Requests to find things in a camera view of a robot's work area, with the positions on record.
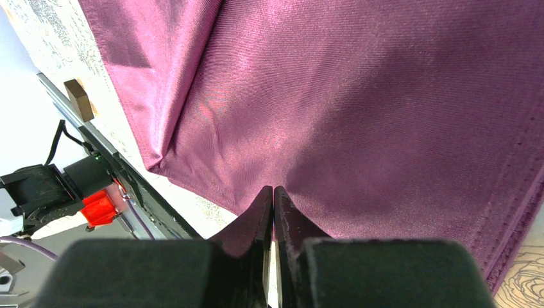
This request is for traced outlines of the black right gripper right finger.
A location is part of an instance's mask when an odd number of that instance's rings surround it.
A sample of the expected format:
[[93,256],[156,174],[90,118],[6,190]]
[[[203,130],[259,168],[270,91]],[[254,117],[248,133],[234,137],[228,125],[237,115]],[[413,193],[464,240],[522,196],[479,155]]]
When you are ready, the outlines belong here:
[[274,190],[282,307],[493,307],[458,243],[334,239]]

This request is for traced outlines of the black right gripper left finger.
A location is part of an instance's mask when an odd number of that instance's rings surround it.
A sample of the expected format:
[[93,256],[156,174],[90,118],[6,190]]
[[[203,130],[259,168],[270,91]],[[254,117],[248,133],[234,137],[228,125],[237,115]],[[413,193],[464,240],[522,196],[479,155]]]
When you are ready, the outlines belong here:
[[37,307],[266,307],[273,190],[207,240],[87,239],[56,261]]

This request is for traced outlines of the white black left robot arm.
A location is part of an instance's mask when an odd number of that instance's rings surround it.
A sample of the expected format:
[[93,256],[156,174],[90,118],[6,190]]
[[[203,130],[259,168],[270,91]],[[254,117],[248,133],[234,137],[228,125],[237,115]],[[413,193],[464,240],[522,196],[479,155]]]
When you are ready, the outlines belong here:
[[1,177],[1,235],[33,235],[50,222],[84,209],[84,199],[113,183],[95,160],[60,171],[54,164],[35,165]]

